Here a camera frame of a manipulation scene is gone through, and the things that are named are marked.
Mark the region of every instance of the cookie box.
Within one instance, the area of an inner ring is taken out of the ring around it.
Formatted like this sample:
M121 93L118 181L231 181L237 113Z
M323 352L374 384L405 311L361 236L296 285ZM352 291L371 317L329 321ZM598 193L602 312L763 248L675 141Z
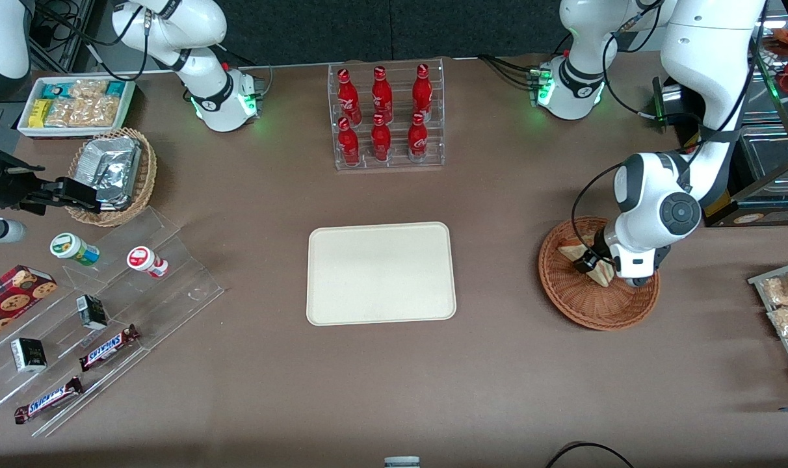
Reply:
M56 288L52 276L27 266L4 273L0 278L0 332Z
M129 113L129 104L131 97L135 91L136 84L134 82L127 82L120 94L120 106L117 107L117 115L114 123L110 127L29 127L28 116L31 115L33 107L36 105L38 99L43 97L44 89L47 86L57 85L59 83L70 83L74 80L109 80L112 78L109 75L103 74L82 74L82 75L64 75L61 77L43 77L38 78L33 83L31 94L27 98L25 110L19 119L17 126L18 131L32 139L67 139L67 138L85 138L93 135L100 135L114 131L123 127L125 116Z

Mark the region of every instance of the white tray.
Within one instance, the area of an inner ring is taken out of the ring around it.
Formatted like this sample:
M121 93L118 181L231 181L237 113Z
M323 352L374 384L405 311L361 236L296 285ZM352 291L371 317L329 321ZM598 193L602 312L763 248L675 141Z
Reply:
M39 138L73 138L73 137L90 137L92 135L101 135L106 133L107 131L116 130L121 128L123 122L125 122L125 116L129 113L129 105L131 104L131 97L133 97L133 91L135 91L136 84L134 82L126 82L125 88L123 89L123 94L120 96L120 106L117 107L117 115L114 118L114 123L110 127L40 127L40 128L31 128L27 125L27 119L31 112L33 111L33 104L38 97L41 96L41 92L44 89L45 85L48 84L56 84L56 83L70 83L76 81L78 79L85 79L85 80L107 80L113 81L111 76L109 75L64 75L61 77L44 77L38 78L35 83L33 83L33 88L31 89L31 93L29 93L29 97L27 98L27 103L25 104L25 110L23 110L21 114L21 118L19 119L19 124L17 125L17 130L30 138L39 139Z
M316 326L445 320L456 310L442 222L324 227L308 244L308 321Z

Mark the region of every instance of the clear acrylic bottle rack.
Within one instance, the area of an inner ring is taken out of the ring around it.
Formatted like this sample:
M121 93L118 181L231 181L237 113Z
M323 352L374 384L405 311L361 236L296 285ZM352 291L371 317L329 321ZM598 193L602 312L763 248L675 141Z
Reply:
M55 409L47 409L21 428L32 436L48 436L61 424L99 396L115 379L148 355L161 341L224 293L212 274L189 254L175 235L177 226L154 211L146 210L114 229L99 242L99 261L92 267L75 263L65 266L74 288L37 314L24 326L0 340L0 411L10 415L43 395L79 376L85 393L71 397ZM155 279L130 269L125 257L135 246L148 246L168 261L168 273ZM91 294L101 300L108 326L91 330L82 326L76 298ZM115 337L128 325L141 336L105 362L82 373L79 358ZM10 340L42 341L48 367L39 373L17 372Z
M412 86L417 80L417 65L429 66L429 81L432 82L432 119L426 122L428 141L426 159L412 162L408 158L408 130L412 125ZM388 124L391 131L391 157L387 162L379 162L373 155L371 130L374 127L374 105L371 87L374 85L375 66L385 66L388 83L394 95L394 120ZM347 166L339 150L339 127L337 121L344 116L339 106L339 80L337 72L346 68L350 72L350 82L359 94L359 107L362 122L353 127L359 137L358 166ZM443 166L445 164L445 89L443 80L443 60L405 60L396 62L341 63L328 66L328 102L331 110L331 131L334 136L335 166L339 171L361 169L420 168L421 166Z

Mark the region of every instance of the red label bottle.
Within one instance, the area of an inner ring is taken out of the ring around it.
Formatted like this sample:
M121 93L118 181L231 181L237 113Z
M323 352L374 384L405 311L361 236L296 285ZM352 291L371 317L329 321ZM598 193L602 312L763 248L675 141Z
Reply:
M423 121L432 119L432 82L429 81L429 66L425 63L417 65L417 81L412 88L414 101L413 112L423 114Z
M412 127L408 130L408 158L412 163L422 163L426 159L426 142L429 133L423 125L423 114L412 115Z
M394 95L391 85L386 79L386 69L383 66L374 66L374 86L371 88L374 97L374 112L382 114L386 124L394 120Z
M339 150L347 166L359 165L359 139L347 118L339 118Z
M350 82L350 74L346 69L337 71L337 78L339 79L339 106L343 109L343 114L349 119L350 124L355 127L362 122L362 111L359 110L359 93Z
M385 116L377 112L374 114L374 128L371 130L371 140L374 142L374 157L380 162L388 161L391 152L391 131L386 125Z

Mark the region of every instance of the aluminum foil package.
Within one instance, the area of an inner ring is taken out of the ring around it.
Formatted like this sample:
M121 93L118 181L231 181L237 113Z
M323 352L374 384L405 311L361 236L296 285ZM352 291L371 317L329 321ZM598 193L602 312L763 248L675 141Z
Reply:
M140 143L130 136L103 138L85 144L73 178L96 189L103 211L121 211L131 205L137 177Z

